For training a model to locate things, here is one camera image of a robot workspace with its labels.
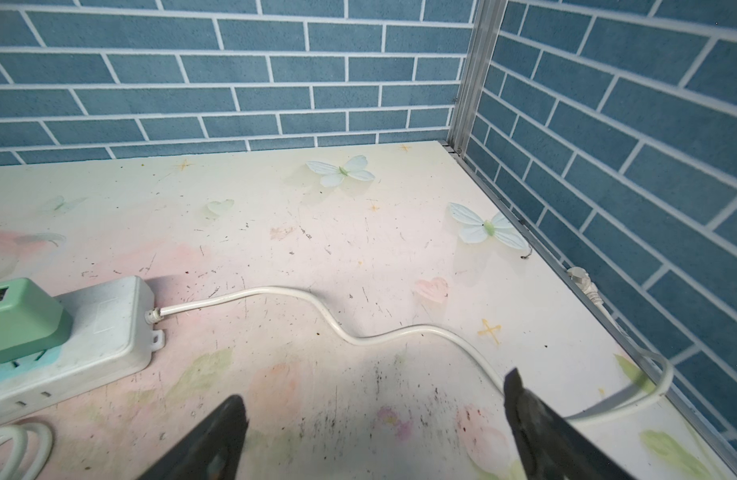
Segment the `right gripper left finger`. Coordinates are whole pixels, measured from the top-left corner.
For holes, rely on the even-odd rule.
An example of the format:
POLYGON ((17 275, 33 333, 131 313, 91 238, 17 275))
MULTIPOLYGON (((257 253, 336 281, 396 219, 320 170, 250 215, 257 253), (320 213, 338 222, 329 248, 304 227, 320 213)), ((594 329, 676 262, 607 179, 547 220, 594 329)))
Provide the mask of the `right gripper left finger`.
POLYGON ((140 479, 234 479, 246 432, 244 400, 228 396, 140 479))

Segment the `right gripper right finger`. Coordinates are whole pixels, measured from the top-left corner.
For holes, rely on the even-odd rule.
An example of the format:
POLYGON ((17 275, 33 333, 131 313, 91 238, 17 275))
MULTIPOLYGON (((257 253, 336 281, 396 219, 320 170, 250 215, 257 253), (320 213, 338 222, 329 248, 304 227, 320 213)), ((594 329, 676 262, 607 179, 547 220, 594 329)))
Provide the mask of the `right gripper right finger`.
POLYGON ((504 383, 508 424, 529 479, 630 479, 632 475, 524 388, 518 369, 504 383))

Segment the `green plug adapter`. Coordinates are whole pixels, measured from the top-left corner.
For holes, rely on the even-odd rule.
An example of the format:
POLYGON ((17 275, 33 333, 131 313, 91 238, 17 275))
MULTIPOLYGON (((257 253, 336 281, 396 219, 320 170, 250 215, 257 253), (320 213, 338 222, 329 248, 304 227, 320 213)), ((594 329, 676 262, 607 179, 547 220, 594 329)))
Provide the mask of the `green plug adapter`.
POLYGON ((28 278, 0 282, 0 364, 64 344, 74 318, 28 278))

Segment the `white long power strip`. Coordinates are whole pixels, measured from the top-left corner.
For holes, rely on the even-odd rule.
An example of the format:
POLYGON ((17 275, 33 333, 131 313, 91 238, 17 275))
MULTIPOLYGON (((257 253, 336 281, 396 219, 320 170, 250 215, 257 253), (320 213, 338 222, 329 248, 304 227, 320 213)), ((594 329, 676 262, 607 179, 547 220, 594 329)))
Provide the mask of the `white long power strip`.
POLYGON ((59 295, 67 342, 0 364, 0 426, 142 371, 166 344, 146 316, 154 292, 138 276, 59 295))

